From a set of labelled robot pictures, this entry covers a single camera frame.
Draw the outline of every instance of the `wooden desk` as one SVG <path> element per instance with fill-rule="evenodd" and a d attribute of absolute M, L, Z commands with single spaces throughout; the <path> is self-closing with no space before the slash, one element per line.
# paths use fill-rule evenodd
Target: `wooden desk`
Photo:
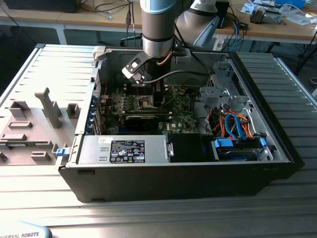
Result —
<path fill-rule="evenodd" d="M 280 24 L 253 24 L 250 22 L 250 15 L 240 12 L 244 3 L 247 1 L 232 0 L 231 2 L 233 2 L 232 8 L 234 10 L 234 14 L 239 18 L 240 21 L 249 24 L 249 28 L 245 35 L 246 40 L 308 44 L 316 32 L 315 24 L 301 26 L 285 18 L 282 19 Z M 316 12 L 317 6 L 306 4 L 303 11 Z M 228 37 L 231 37 L 231 34 L 234 33 L 234 30 L 230 25 L 231 23 L 227 21 L 225 28 L 216 30 L 217 40 L 219 39 L 218 41 L 227 39 Z"/>
<path fill-rule="evenodd" d="M 3 0 L 0 0 L 2 6 L 14 18 L 15 21 L 21 26 L 33 27 L 47 27 L 54 28 L 57 31 L 58 38 L 61 44 L 67 44 L 64 35 L 65 29 L 77 30 L 93 30 L 93 31 L 119 31 L 125 32 L 125 18 L 127 13 L 127 6 L 123 6 L 112 10 L 112 19 L 102 16 L 98 13 L 88 12 L 79 9 L 77 13 L 61 13 L 53 11 L 32 11 L 32 10 L 11 10 L 6 7 Z M 105 0 L 95 0 L 95 5 L 105 3 Z M 253 24 L 250 23 L 249 15 L 240 13 L 240 10 L 247 0 L 232 0 L 232 8 L 240 21 L 249 24 L 249 29 L 245 35 L 246 40 L 256 41 L 270 41 L 270 42 L 288 42 L 288 43 L 301 43 L 308 44 L 314 33 L 314 25 L 309 24 L 300 26 L 287 19 L 283 19 L 281 24 Z M 99 9 L 109 9 L 115 6 L 125 4 L 125 1 L 117 1 L 115 4 L 101 6 Z M 83 5 L 88 10 L 94 10 L 93 2 L 89 0 Z M 142 32 L 141 26 L 141 8 L 138 3 L 134 4 L 136 32 Z M 317 6 L 306 5 L 303 11 L 317 11 Z M 0 24 L 15 25 L 14 22 L 0 9 Z M 214 50 L 219 50 L 222 47 L 223 41 L 230 38 L 234 30 L 229 21 L 226 21 L 226 26 L 223 29 L 217 29 L 214 36 L 216 44 Z"/>

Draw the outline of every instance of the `white sticker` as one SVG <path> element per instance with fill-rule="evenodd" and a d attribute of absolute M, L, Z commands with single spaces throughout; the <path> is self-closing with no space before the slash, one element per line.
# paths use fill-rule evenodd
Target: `white sticker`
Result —
<path fill-rule="evenodd" d="M 110 144 L 112 140 L 112 137 L 99 137 L 98 144 Z"/>

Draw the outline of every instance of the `metal bracket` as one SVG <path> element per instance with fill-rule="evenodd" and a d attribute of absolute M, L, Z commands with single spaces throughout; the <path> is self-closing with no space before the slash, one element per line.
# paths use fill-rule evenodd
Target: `metal bracket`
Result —
<path fill-rule="evenodd" d="M 169 157 L 174 156 L 174 149 L 173 149 L 173 144 L 172 143 L 167 143 L 167 155 Z"/>
<path fill-rule="evenodd" d="M 122 69 L 122 73 L 130 79 L 145 62 L 153 59 L 148 56 L 145 52 L 138 53 L 126 66 Z"/>

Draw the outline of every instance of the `power supply label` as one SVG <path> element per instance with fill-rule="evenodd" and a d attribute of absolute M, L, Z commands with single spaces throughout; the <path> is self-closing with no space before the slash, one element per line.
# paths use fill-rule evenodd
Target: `power supply label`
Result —
<path fill-rule="evenodd" d="M 144 140 L 113 140 L 111 142 L 110 162 L 116 163 L 144 163 Z"/>

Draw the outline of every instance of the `motherboard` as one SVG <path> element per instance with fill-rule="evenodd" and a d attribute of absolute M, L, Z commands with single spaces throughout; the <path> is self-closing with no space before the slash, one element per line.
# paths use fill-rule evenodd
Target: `motherboard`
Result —
<path fill-rule="evenodd" d="M 116 88 L 104 107 L 106 134 L 198 133 L 192 112 L 196 93 L 185 86 L 167 86 L 162 105 L 154 107 L 151 90 Z"/>

